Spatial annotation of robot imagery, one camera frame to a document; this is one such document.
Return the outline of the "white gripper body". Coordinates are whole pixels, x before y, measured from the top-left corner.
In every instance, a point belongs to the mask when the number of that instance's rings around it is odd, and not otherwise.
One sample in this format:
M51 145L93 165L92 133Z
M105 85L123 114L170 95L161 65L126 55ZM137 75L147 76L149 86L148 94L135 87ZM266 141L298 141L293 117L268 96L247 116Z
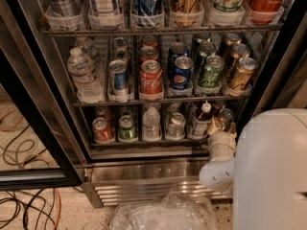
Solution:
M224 131L213 133L208 139L210 161L225 161L234 157L236 150L235 138Z

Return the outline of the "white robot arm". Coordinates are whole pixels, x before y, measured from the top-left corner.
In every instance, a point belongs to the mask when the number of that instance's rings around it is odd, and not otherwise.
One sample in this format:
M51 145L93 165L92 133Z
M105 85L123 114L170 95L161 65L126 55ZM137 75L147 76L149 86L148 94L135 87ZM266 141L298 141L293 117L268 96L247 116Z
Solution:
M233 230L307 230L307 110L281 108L252 118L233 158L209 162L201 184L233 198Z

